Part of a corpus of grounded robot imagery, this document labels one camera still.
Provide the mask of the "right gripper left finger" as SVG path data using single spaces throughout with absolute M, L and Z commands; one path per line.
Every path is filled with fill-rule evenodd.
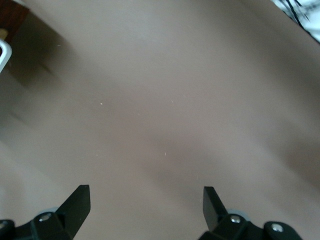
M 2 240 L 73 240 L 90 213 L 90 186 L 79 185 L 56 210 L 43 211 L 29 222 L 16 226 L 11 219 L 0 221 Z

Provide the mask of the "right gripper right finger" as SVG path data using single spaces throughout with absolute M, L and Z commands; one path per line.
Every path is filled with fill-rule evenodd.
M 201 240 L 300 240 L 302 237 L 290 225 L 268 221 L 262 228 L 254 225 L 237 211 L 227 211 L 212 186 L 203 188 L 202 211 L 208 231 Z

